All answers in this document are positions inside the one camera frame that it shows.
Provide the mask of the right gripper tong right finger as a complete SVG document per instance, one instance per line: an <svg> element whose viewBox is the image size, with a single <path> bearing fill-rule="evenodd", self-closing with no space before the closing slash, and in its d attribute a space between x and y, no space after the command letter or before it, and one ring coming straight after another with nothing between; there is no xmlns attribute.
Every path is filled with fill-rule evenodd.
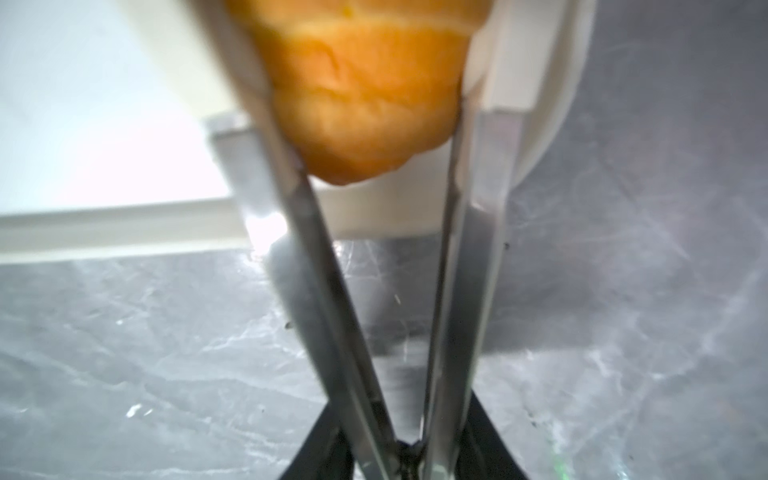
<svg viewBox="0 0 768 480"><path fill-rule="evenodd" d="M452 479L504 250L507 197L570 1L496 1L473 37L451 147L421 476Z"/></svg>

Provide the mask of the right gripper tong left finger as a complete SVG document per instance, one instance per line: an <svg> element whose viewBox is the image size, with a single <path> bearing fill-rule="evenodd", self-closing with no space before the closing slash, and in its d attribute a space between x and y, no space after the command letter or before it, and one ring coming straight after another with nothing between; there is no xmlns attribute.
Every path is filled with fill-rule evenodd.
<svg viewBox="0 0 768 480"><path fill-rule="evenodd" d="M193 1L192 18L232 103L210 113L208 142L253 250L312 363L328 401L288 479L401 475L400 447L317 197L284 140L257 56L219 1Z"/></svg>

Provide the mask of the yellow fake croissant bread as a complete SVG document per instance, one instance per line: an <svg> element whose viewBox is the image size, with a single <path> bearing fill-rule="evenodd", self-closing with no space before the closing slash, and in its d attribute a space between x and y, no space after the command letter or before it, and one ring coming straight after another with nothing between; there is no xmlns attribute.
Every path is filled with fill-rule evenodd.
<svg viewBox="0 0 768 480"><path fill-rule="evenodd" d="M348 185L452 136L489 1L230 1L309 173Z"/></svg>

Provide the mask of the white rectangular tray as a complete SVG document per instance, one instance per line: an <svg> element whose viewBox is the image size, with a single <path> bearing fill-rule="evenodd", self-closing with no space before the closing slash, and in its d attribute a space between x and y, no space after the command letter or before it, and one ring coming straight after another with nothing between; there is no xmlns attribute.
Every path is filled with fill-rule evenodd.
<svg viewBox="0 0 768 480"><path fill-rule="evenodd" d="M117 1L1 1L1 265L248 244L197 122ZM513 185L576 94L598 1L573 1ZM440 230L450 143L374 180L312 179L337 240Z"/></svg>

